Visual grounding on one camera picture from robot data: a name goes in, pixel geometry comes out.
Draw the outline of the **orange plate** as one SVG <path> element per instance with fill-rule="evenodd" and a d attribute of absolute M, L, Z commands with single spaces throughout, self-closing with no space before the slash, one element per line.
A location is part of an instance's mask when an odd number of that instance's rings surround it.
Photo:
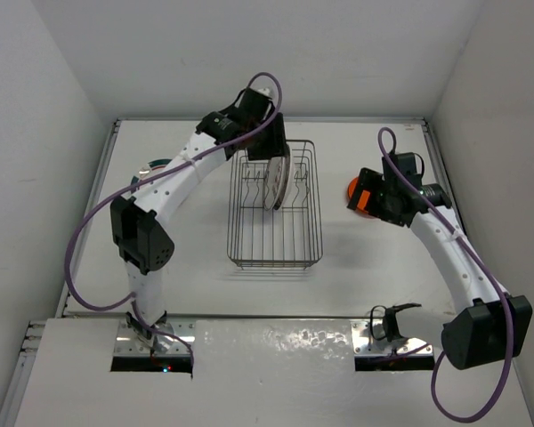
<path fill-rule="evenodd" d="M 376 218 L 379 180 L 376 177 L 358 176 L 346 190 L 346 207 L 357 214 Z"/>

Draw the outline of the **teal rimmed plate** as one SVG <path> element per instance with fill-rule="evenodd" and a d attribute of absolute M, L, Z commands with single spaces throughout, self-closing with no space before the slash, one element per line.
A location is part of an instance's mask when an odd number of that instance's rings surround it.
<path fill-rule="evenodd" d="M 159 158 L 150 160 L 147 164 L 143 165 L 132 177 L 130 184 L 134 185 L 134 188 L 129 191 L 129 194 L 132 195 L 134 192 L 142 189 L 144 184 L 143 181 L 148 180 L 153 175 L 162 173 L 163 170 L 171 162 L 171 158 Z"/>

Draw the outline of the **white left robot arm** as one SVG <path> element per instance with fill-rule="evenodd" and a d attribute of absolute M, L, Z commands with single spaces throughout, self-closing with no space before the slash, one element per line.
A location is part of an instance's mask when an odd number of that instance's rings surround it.
<path fill-rule="evenodd" d="M 263 155 L 282 152 L 277 131 L 282 115 L 269 88 L 245 88 L 236 100 L 207 114 L 179 154 L 163 169 L 165 177 L 141 180 L 140 187 L 110 204 L 113 241 L 134 294 L 127 322 L 145 342 L 166 320 L 162 270 L 175 244 L 169 222 L 189 194 L 241 149 Z"/>

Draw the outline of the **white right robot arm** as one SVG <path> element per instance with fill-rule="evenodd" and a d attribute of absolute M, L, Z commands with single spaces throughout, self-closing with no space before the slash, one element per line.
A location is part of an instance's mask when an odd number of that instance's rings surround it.
<path fill-rule="evenodd" d="M 425 324 L 451 365 L 464 370 L 517 357 L 532 316 L 528 299 L 492 285 L 458 226 L 449 195 L 438 183 L 422 182 L 425 163 L 419 155 L 391 153 L 382 166 L 381 172 L 360 169 L 348 184 L 347 206 L 409 228 L 431 255 L 457 315 Z"/>

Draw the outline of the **white floral plate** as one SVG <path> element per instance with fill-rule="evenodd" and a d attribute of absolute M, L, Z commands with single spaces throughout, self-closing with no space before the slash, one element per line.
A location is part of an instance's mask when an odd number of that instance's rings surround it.
<path fill-rule="evenodd" d="M 279 204 L 287 178 L 287 159 L 273 157 L 269 160 L 263 179 L 263 209 L 272 210 Z"/>

